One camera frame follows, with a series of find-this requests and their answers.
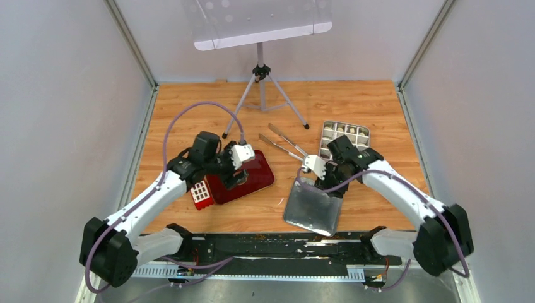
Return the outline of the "dark red chocolate tray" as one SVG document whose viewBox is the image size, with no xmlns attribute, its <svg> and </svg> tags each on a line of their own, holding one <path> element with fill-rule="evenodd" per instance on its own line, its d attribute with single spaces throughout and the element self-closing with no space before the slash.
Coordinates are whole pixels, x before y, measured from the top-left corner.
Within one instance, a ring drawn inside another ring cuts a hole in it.
<svg viewBox="0 0 535 303">
<path fill-rule="evenodd" d="M 255 159 L 242 166 L 248 173 L 247 180 L 243 184 L 231 190 L 226 190 L 219 177 L 215 175 L 205 177 L 215 204 L 224 205 L 274 184 L 275 176 L 264 153 L 260 150 L 254 151 Z"/>
</svg>

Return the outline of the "silver tin lid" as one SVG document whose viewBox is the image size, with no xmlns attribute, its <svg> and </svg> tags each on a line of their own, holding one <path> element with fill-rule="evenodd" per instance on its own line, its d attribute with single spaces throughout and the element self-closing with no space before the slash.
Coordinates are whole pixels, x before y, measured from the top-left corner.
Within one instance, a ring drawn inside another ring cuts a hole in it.
<svg viewBox="0 0 535 303">
<path fill-rule="evenodd" d="M 309 191 L 303 187 L 304 184 L 313 186 L 314 182 L 305 177 L 295 180 L 283 220 L 320 235 L 333 236 L 337 231 L 343 199 Z"/>
</svg>

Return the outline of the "divided silver tin box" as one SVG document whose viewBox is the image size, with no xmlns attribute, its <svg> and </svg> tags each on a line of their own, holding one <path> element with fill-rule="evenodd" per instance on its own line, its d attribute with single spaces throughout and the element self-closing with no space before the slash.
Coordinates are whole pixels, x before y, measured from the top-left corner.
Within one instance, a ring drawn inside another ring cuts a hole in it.
<svg viewBox="0 0 535 303">
<path fill-rule="evenodd" d="M 357 147 L 359 151 L 370 147 L 369 128 L 345 122 L 324 121 L 318 155 L 323 159 L 332 160 L 332 154 L 327 148 L 327 144 L 342 136 L 347 136 L 351 144 Z"/>
</svg>

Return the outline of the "steel tongs with white hinge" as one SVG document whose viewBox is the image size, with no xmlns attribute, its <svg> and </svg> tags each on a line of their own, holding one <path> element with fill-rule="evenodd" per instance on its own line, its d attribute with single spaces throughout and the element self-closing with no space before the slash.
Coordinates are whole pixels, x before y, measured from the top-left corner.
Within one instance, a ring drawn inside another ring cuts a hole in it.
<svg viewBox="0 0 535 303">
<path fill-rule="evenodd" d="M 290 139 L 280 128 L 275 126 L 272 123 L 268 124 L 268 129 L 270 132 L 275 134 L 278 139 L 272 140 L 270 137 L 265 134 L 259 133 L 258 138 L 265 144 L 272 146 L 275 149 L 282 151 L 284 154 L 288 155 L 299 162 L 303 162 L 309 154 L 300 146 L 298 146 L 292 139 Z"/>
</svg>

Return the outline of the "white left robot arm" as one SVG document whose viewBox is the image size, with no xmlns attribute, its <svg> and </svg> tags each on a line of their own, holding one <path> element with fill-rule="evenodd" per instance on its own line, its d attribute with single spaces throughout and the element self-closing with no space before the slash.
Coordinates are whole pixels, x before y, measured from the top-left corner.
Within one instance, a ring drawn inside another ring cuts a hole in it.
<svg viewBox="0 0 535 303">
<path fill-rule="evenodd" d="M 246 141 L 220 146 L 217 134 L 202 131 L 193 145 L 165 163 L 154 183 L 129 204 L 105 219 L 91 218 L 84 226 L 79 256 L 85 275 L 96 274 L 111 287 L 120 287 L 137 267 L 189 247 L 190 232 L 177 225 L 143 235 L 143 230 L 170 203 L 187 194 L 207 175 L 217 176 L 227 190 L 243 183 L 244 164 L 255 159 Z"/>
</svg>

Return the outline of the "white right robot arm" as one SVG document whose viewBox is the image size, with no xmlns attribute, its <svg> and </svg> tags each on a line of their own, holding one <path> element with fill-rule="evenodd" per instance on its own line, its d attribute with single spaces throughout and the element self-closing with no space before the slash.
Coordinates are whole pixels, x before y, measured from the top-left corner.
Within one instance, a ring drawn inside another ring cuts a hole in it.
<svg viewBox="0 0 535 303">
<path fill-rule="evenodd" d="M 395 171 L 373 148 L 359 150 L 343 135 L 327 145 L 332 159 L 322 164 L 314 187 L 328 196 L 342 198 L 349 183 L 358 181 L 394 205 L 416 229 L 414 232 L 376 227 L 363 242 L 372 256 L 414 259 L 431 276 L 454 266 L 468 278 L 466 258 L 474 252 L 467 211 L 458 204 L 446 205 L 425 194 Z"/>
</svg>

